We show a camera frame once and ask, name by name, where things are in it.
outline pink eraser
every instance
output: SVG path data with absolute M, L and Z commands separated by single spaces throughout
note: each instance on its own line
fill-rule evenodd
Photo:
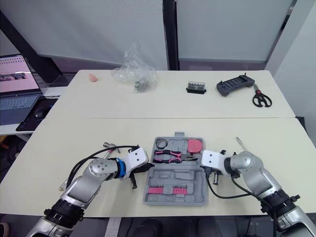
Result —
M 90 80 L 91 82 L 96 82 L 96 81 L 98 80 L 98 78 L 96 78 L 95 75 L 89 74 L 89 80 Z
M 202 151 L 203 144 L 200 140 L 189 139 L 188 140 L 188 152 L 191 154 L 198 154 Z

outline clear plastic bag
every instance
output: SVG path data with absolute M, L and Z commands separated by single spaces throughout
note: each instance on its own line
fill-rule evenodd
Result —
M 153 88 L 158 82 L 157 72 L 142 60 L 139 45 L 136 43 L 125 51 L 124 64 L 120 68 L 113 69 L 112 76 L 121 82 L 134 82 L 135 92 Z

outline blue ring joint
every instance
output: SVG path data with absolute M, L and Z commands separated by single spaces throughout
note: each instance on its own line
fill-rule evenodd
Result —
M 118 161 L 119 167 L 120 167 L 120 172 L 119 172 L 118 178 L 123 178 L 124 175 L 126 174 L 126 172 L 124 170 L 123 161 L 121 159 L 119 159 L 119 158 L 117 158 L 117 161 Z

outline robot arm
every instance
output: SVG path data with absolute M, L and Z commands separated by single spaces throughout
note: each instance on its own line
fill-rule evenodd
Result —
M 133 171 L 148 162 L 147 154 L 138 148 L 126 158 L 95 158 L 60 196 L 51 209 L 45 210 L 30 230 L 27 237 L 68 237 L 77 221 L 83 219 L 83 212 L 98 194 L 104 181 L 120 178 L 125 180 Z
M 282 236 L 316 237 L 316 227 L 303 210 L 294 204 L 299 195 L 289 197 L 276 179 L 264 168 L 262 160 L 250 152 L 227 156 L 204 151 L 202 165 L 211 167 L 223 175 L 241 174 L 248 188 L 269 206 L 261 202 L 261 211 L 273 218 L 276 214 L 277 229 Z

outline plastic case compartment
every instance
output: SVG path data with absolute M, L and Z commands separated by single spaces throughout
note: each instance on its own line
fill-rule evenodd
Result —
M 158 139 L 166 139 L 168 145 L 164 149 L 156 146 Z M 157 137 L 154 142 L 151 162 L 156 156 L 155 150 L 181 151 L 188 153 L 188 140 L 196 139 L 202 142 L 199 154 L 192 154 L 196 161 L 181 163 L 153 163 L 155 166 L 148 171 L 143 202 L 148 205 L 186 205 L 203 206 L 208 200 L 205 171 L 200 167 L 202 152 L 205 149 L 202 138 L 184 137 L 184 133 L 176 133 L 175 137 Z M 158 155 L 160 159 L 170 159 L 171 155 Z M 149 194 L 149 188 L 158 188 L 162 194 Z M 186 188 L 186 194 L 173 194 L 173 189 Z

